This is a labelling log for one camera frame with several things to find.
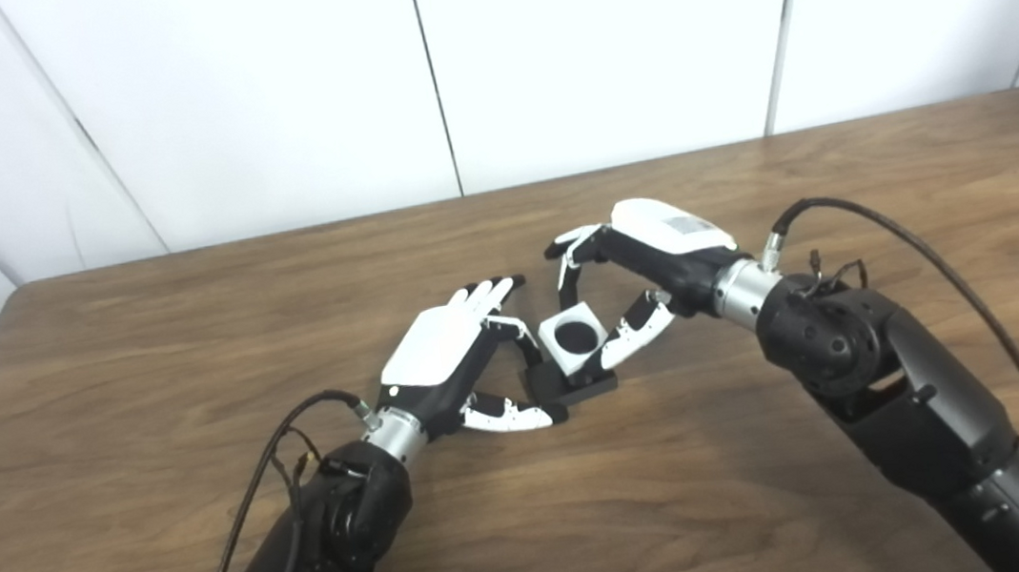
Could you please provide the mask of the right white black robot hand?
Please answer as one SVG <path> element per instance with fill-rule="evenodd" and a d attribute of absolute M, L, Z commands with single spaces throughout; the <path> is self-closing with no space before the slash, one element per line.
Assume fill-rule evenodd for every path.
<path fill-rule="evenodd" d="M 588 263 L 614 263 L 654 284 L 631 303 L 576 372 L 594 377 L 658 339 L 676 317 L 715 314 L 721 276 L 747 253 L 702 217 L 644 197 L 619 200 L 607 222 L 554 237 L 544 256 L 560 263 L 561 308 L 578 303 L 577 283 Z"/>

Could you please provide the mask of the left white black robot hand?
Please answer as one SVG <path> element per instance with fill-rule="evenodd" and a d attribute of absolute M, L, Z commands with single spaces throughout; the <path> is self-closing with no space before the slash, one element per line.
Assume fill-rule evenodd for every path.
<path fill-rule="evenodd" d="M 509 295 L 524 284 L 521 274 L 491 276 L 459 288 L 447 302 L 417 314 L 380 372 L 378 409 L 415 419 L 427 441 L 463 428 L 496 434 L 567 422 L 561 404 L 528 405 L 478 387 L 503 343 L 515 344 L 526 361 L 542 361 L 525 321 L 501 313 Z"/>

